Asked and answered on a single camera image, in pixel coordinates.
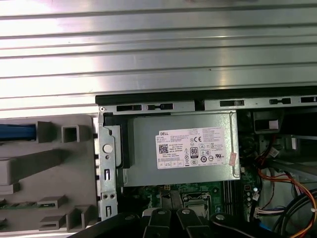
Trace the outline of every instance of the aluminum panel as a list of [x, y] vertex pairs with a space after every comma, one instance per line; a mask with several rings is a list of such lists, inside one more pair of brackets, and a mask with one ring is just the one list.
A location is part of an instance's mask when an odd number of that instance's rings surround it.
[[316, 85], [316, 9], [317, 0], [2, 0], [0, 117], [91, 112], [97, 94]]

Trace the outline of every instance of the qr code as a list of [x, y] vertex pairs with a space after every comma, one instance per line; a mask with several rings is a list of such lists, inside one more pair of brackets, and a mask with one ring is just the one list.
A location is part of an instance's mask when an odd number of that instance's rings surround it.
[[168, 145], [159, 145], [158, 151], [160, 154], [167, 154], [168, 153]]

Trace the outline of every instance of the black cable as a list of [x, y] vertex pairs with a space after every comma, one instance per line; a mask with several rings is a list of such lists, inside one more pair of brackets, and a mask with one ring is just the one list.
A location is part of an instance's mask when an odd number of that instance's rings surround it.
[[[317, 191], [316, 192], [312, 192], [312, 195], [314, 196], [314, 198], [317, 197]], [[289, 220], [291, 219], [291, 217], [302, 207], [304, 207], [306, 204], [310, 203], [311, 200], [306, 196], [304, 197], [303, 200], [298, 201], [296, 204], [294, 204], [294, 206], [292, 206], [289, 210], [288, 210], [288, 215], [285, 215], [282, 223], [281, 223], [281, 230], [280, 230], [280, 234], [281, 235], [286, 235], [286, 227], [287, 224], [289, 222]], [[312, 217], [310, 218], [309, 223], [312, 221], [312, 219], [314, 219], [315, 214], [312, 214]]]
[[[310, 193], [314, 196], [314, 198], [317, 198], [317, 189], [310, 190]], [[303, 206], [305, 206], [309, 202], [310, 202], [310, 199], [304, 193], [299, 195], [295, 199], [293, 199], [288, 204], [288, 206], [285, 208], [285, 210], [281, 214], [281, 216], [278, 218], [278, 220], [274, 224], [272, 230], [273, 231], [277, 230], [277, 232], [280, 235], [285, 235], [286, 234], [286, 226], [287, 226], [291, 216], [294, 215], [295, 212], [297, 212], [300, 208], [302, 208]]]

